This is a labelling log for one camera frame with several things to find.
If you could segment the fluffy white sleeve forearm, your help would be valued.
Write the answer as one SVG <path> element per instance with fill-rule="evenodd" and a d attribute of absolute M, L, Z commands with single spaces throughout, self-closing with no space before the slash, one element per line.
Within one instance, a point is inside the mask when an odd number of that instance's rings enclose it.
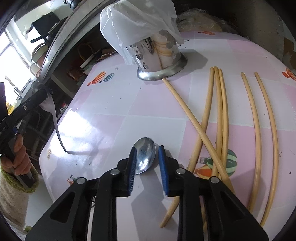
<path fill-rule="evenodd" d="M 29 195 L 39 186 L 39 174 L 34 166 L 30 169 L 34 184 L 25 189 L 20 182 L 1 168 L 1 212 L 17 229 L 23 230 L 27 215 Z"/>

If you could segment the person's left hand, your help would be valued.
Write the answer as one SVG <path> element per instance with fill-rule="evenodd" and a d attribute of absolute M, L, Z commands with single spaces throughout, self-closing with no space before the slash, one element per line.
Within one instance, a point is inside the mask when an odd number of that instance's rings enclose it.
<path fill-rule="evenodd" d="M 23 137 L 17 134 L 14 144 L 15 159 L 11 161 L 6 156 L 1 156 L 1 168 L 10 174 L 15 176 L 25 175 L 30 172 L 32 162 L 27 154 L 27 149 L 23 145 Z"/>

